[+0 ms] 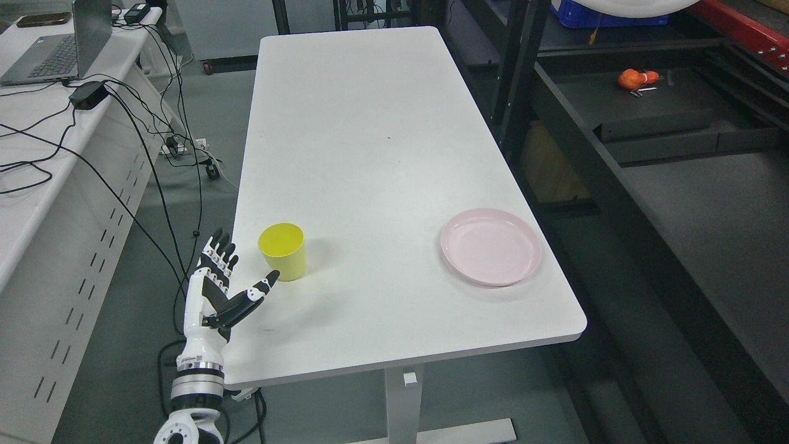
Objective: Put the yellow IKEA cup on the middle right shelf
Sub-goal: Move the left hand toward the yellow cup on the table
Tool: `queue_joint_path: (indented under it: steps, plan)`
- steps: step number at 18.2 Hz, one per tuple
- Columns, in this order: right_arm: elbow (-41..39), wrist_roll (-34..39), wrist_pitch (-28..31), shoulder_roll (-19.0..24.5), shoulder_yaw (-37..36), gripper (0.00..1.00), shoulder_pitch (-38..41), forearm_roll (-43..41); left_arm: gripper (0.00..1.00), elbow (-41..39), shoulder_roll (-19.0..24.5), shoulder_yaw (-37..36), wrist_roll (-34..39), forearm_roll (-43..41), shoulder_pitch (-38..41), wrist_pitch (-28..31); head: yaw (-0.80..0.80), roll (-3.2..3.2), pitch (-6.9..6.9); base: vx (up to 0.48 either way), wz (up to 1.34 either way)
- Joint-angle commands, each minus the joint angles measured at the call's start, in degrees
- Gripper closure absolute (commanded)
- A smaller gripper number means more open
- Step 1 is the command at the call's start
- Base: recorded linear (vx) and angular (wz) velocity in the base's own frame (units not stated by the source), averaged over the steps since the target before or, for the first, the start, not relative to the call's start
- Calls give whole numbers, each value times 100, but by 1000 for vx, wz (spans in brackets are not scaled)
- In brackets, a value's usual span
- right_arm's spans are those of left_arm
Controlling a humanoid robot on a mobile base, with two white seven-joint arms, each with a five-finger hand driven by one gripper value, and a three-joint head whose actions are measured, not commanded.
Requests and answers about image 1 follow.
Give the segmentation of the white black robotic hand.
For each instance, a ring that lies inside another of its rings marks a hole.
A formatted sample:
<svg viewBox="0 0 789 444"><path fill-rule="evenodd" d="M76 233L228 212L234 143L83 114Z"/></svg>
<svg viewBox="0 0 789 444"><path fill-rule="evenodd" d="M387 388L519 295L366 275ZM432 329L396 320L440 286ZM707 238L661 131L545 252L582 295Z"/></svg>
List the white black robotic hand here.
<svg viewBox="0 0 789 444"><path fill-rule="evenodd" d="M229 296L229 278L239 256L229 234L217 229L201 250L189 279L184 314L186 344L176 359L178 371L222 371L223 348L231 329L262 304L279 280L279 270L234 296Z"/></svg>

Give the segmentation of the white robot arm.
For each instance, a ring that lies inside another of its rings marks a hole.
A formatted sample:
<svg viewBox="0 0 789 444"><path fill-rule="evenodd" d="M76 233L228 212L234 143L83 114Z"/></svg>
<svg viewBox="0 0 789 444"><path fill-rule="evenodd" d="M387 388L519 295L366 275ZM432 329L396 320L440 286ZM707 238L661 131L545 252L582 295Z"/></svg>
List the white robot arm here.
<svg viewBox="0 0 789 444"><path fill-rule="evenodd" d="M178 366L170 390L172 412L158 430L155 443L223 443L215 422L221 416L223 366L198 361Z"/></svg>

